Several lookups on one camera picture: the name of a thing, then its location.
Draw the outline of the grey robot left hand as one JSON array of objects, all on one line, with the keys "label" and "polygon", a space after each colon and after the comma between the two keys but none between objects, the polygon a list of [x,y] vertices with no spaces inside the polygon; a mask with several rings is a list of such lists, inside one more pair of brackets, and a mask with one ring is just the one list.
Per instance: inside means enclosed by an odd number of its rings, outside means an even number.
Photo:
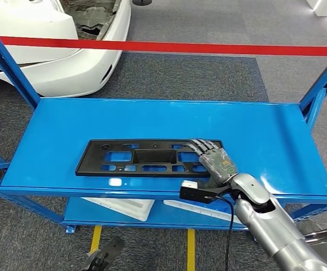
[{"label": "grey robot left hand", "polygon": [[115,236],[109,244],[94,252],[88,253],[87,258],[81,268],[83,271],[104,271],[115,261],[125,246],[125,241],[118,236]]}]

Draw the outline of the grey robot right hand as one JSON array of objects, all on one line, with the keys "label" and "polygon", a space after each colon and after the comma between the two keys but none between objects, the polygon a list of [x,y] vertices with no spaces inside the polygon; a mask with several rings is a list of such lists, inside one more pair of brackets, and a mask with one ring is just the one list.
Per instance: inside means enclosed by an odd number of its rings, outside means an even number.
[{"label": "grey robot right hand", "polygon": [[191,139],[186,144],[198,155],[198,160],[210,175],[209,187],[223,187],[237,175],[237,166],[223,147],[203,139]]}]

